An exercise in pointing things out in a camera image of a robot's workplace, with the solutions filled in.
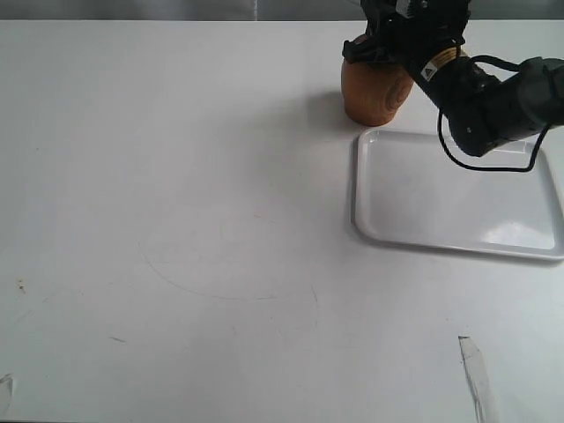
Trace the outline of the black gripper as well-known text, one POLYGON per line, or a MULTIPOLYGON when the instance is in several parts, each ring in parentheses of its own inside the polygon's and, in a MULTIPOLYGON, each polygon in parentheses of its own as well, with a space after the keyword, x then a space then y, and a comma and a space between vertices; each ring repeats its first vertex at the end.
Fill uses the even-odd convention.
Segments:
POLYGON ((348 63, 399 63, 420 71, 435 56, 454 50, 455 68, 468 66, 463 56, 468 1, 362 1, 367 19, 364 35, 346 41, 348 63))

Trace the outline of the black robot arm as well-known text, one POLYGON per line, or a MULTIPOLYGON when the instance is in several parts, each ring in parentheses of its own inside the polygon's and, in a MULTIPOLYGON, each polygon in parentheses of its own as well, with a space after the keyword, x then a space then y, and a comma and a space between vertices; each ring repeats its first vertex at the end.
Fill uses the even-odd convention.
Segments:
POLYGON ((467 1, 363 1, 367 39, 348 41, 348 63, 397 63, 449 121, 465 154, 482 157, 508 142, 563 124, 563 62, 510 63, 467 56, 467 1))

